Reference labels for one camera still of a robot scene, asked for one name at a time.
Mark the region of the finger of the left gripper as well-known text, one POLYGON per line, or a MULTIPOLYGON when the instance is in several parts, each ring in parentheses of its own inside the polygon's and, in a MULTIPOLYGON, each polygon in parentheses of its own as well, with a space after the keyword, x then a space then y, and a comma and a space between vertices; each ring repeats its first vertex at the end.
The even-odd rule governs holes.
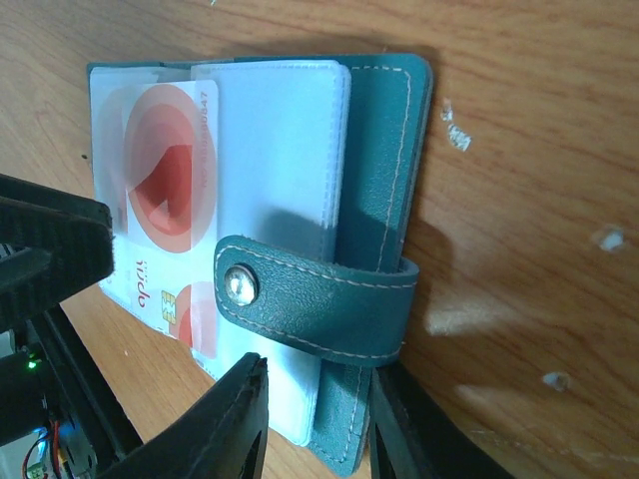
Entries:
POLYGON ((112 217, 100 202, 1 177, 1 330, 114 271, 112 217))

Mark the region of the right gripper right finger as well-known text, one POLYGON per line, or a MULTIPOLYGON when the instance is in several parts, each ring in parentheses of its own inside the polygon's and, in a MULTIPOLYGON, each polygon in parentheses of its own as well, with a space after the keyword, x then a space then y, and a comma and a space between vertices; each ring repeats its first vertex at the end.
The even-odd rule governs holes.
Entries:
POLYGON ((373 371, 370 393, 373 478, 509 478, 403 366, 373 371))

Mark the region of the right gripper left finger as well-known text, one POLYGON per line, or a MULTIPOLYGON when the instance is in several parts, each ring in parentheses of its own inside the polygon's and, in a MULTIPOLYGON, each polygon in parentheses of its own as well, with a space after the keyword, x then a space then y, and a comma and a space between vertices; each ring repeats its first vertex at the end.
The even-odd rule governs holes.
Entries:
POLYGON ((269 431, 268 364, 245 354, 185 414, 101 478, 260 478, 269 431))

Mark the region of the teal card holder wallet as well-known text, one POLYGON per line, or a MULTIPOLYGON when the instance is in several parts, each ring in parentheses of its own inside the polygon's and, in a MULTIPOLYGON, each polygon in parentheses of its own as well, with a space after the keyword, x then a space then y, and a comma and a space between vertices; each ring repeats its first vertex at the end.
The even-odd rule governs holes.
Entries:
POLYGON ((269 424, 334 474, 359 467, 376 367, 403 344, 402 255, 433 84, 407 53, 167 64, 219 89, 213 256, 222 378, 269 365, 269 424))

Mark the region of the red white credit card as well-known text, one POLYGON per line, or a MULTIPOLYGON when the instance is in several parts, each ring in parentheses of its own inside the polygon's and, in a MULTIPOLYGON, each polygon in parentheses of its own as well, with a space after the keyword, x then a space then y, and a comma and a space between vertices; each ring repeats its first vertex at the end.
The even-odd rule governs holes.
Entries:
POLYGON ((137 317, 156 310, 148 256, 193 244, 193 88, 167 64, 94 65, 88 74, 93 180, 113 216, 104 293, 137 317))

